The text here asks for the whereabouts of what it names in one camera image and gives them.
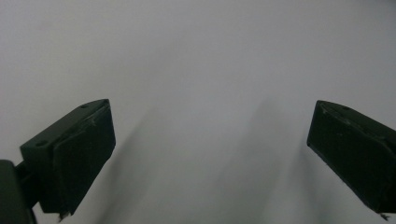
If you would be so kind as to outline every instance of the white background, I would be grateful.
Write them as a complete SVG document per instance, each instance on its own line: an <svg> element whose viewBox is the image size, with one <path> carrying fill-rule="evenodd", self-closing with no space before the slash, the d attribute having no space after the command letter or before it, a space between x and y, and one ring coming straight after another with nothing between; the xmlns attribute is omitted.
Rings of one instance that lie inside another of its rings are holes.
<svg viewBox="0 0 396 224"><path fill-rule="evenodd" d="M108 98L118 144L64 224L385 223L305 139L318 99L396 128L395 24L390 0L2 0L0 158Z"/></svg>

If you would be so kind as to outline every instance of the white surface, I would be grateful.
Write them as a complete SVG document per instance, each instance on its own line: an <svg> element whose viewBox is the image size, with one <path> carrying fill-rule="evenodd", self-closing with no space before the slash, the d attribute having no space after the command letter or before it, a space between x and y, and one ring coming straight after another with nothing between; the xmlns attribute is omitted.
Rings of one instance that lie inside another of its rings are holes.
<svg viewBox="0 0 396 224"><path fill-rule="evenodd" d="M64 224L385 223L304 141L317 99L396 128L395 21L387 0L3 0L0 158L109 98L118 145Z"/></svg>

